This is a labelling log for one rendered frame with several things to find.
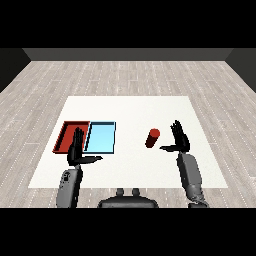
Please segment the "dark grey robot body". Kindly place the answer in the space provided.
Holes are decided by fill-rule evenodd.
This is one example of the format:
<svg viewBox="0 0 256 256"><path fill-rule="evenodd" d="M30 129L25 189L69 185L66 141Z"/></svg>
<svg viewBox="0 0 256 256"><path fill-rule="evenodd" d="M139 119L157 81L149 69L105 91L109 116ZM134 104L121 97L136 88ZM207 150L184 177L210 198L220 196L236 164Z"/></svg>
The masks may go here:
<svg viewBox="0 0 256 256"><path fill-rule="evenodd" d="M125 196L124 189L118 188L116 195L101 200L98 208L158 208L158 204L155 200L142 197L138 188L132 189L131 196Z"/></svg>

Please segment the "red shallow open box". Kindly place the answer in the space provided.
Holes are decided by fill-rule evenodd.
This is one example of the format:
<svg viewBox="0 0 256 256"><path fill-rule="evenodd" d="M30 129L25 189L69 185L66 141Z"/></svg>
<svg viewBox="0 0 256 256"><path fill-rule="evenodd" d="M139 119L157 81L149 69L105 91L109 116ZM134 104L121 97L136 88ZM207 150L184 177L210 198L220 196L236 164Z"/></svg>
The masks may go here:
<svg viewBox="0 0 256 256"><path fill-rule="evenodd" d="M56 140L53 153L67 154L69 146L73 142L73 136L76 128L81 129L84 132L83 138L86 138L89 124L89 121L65 121Z"/></svg>

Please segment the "red can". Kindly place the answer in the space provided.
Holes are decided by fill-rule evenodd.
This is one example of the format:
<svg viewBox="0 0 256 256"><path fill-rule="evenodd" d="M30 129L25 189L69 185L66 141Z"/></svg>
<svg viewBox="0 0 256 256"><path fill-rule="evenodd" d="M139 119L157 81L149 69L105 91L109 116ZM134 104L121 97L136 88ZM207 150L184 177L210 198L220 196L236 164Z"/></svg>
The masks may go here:
<svg viewBox="0 0 256 256"><path fill-rule="evenodd" d="M145 146L147 148L152 148L155 145L156 141L158 140L159 136L160 136L160 131L158 129L156 128L151 129L146 139Z"/></svg>

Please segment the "light blue shallow open box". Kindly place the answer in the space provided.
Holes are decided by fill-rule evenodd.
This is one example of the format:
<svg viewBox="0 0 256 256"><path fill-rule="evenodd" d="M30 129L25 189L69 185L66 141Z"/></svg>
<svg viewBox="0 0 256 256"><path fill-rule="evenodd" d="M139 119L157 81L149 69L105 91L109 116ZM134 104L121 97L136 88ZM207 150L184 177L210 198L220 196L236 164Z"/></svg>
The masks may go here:
<svg viewBox="0 0 256 256"><path fill-rule="evenodd" d="M85 154L113 154L116 123L114 121L92 121L86 135Z"/></svg>

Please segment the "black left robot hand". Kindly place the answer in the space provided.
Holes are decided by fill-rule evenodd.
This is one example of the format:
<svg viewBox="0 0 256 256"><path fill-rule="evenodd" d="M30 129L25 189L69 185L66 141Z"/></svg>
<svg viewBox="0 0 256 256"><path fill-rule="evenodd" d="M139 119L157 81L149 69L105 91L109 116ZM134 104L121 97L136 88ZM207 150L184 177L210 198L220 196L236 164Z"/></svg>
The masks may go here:
<svg viewBox="0 0 256 256"><path fill-rule="evenodd" d="M84 132L77 127L74 131L73 141L69 146L67 162L70 166L78 164L91 164L98 160L102 160L101 156L82 156Z"/></svg>

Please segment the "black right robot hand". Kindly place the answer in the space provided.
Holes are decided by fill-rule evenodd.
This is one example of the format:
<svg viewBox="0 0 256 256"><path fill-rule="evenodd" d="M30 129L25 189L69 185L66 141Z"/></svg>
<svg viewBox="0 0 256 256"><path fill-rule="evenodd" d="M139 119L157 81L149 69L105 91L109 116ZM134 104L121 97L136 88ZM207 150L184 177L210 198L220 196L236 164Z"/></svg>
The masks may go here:
<svg viewBox="0 0 256 256"><path fill-rule="evenodd" d="M187 153L190 151L190 142L187 135L184 133L181 123L175 120L170 126L174 137L175 144L169 146L161 146L162 150L167 152L182 152Z"/></svg>

